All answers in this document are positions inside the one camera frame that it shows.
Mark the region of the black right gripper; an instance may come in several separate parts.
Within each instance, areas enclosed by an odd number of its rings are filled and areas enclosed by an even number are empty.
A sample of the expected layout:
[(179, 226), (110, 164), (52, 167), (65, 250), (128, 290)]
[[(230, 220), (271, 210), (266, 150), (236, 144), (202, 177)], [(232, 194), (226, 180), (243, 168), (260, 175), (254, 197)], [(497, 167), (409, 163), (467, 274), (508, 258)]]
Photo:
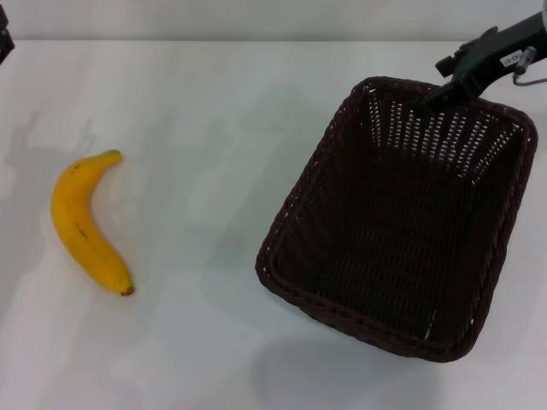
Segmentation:
[(412, 102), (422, 111), (446, 111), (467, 106), (500, 78), (523, 73), (530, 65), (546, 58), (546, 25), (541, 12), (502, 31), (477, 40), (458, 63), (447, 56), (435, 64), (442, 86), (414, 81), (418, 97)]

